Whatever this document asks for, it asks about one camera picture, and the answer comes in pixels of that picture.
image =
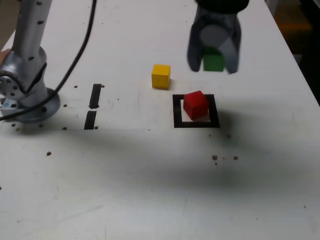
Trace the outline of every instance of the table surface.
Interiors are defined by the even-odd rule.
[[[90,6],[53,1],[48,87],[77,54]],[[59,94],[67,107],[38,124],[1,123],[0,239],[319,239],[320,109],[267,6],[251,0],[239,13],[232,75],[190,71],[196,8],[98,1]],[[154,64],[171,65],[168,91],[152,88]],[[98,129],[84,130],[93,84],[105,85]],[[220,128],[174,128],[173,94],[198,90],[214,94]]]

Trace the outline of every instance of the black square outline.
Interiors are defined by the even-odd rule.
[[[220,128],[215,95],[205,94],[204,96],[209,101],[210,122],[182,121],[181,100],[184,99],[184,94],[173,94],[173,122],[174,128]]]

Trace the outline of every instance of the yellow cube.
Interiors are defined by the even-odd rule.
[[[152,71],[152,87],[156,89],[169,89],[170,86],[169,65],[155,64]]]

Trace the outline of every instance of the black cable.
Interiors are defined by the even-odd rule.
[[[60,84],[56,87],[56,89],[52,92],[51,95],[49,95],[45,100],[43,100],[42,102],[38,103],[35,106],[32,106],[30,108],[27,108],[23,111],[19,111],[10,115],[6,115],[6,116],[2,116],[0,117],[0,121],[3,120],[8,120],[8,119],[12,119],[12,118],[16,118],[18,116],[21,116],[23,114],[27,114],[30,113],[34,110],[37,110],[41,107],[43,107],[45,104],[47,104],[50,100],[52,100],[60,91],[60,89],[64,86],[64,84],[66,83],[66,81],[68,80],[70,74],[72,73],[72,71],[74,70],[75,66],[77,65],[79,59],[81,58],[82,54],[84,53],[86,46],[88,44],[90,35],[91,35],[91,31],[92,31],[92,26],[94,24],[94,19],[95,19],[95,13],[96,13],[96,5],[97,5],[97,0],[92,0],[92,6],[91,6],[91,13],[90,13],[90,19],[89,19],[89,25],[86,31],[86,35],[83,41],[83,44],[77,54],[77,56],[75,57],[75,59],[73,60],[73,63],[71,64],[69,70],[66,72],[65,76],[63,77],[62,81],[60,82]]]

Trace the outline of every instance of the black tape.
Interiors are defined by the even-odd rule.
[[[102,84],[93,84],[89,108],[97,109],[99,107],[99,98]]]
[[[93,130],[95,128],[97,111],[88,111],[86,114],[84,130]]]
[[[181,100],[184,99],[184,96],[183,94],[172,95],[174,128],[220,128],[215,96],[213,94],[204,95],[209,102],[210,122],[182,121]]]

